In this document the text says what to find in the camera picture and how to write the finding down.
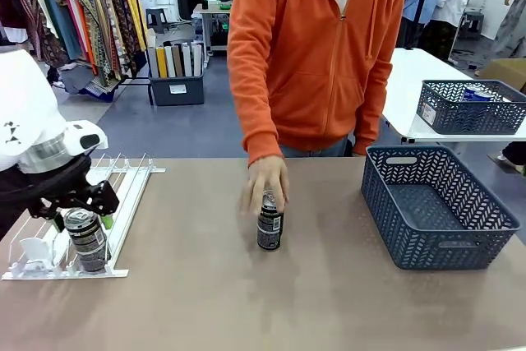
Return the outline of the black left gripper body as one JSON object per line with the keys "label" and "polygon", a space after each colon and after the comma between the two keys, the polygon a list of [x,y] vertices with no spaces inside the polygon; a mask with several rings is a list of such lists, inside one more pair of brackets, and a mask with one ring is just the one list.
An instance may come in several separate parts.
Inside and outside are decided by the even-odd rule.
{"label": "black left gripper body", "polygon": [[104,213],[104,203],[101,201],[103,183],[85,185],[78,189],[71,189],[60,198],[60,207],[82,208],[96,214]]}

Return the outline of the person's right hand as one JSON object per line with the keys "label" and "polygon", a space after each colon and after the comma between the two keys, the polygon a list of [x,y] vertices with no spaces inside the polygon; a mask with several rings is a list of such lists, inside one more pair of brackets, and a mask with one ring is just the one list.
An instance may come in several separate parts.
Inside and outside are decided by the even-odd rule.
{"label": "person's right hand", "polygon": [[249,213],[258,216],[261,212],[263,194],[270,190],[275,198],[278,212],[283,212],[289,195],[288,169],[284,159],[271,155],[253,162],[247,170],[239,209],[243,215]]}

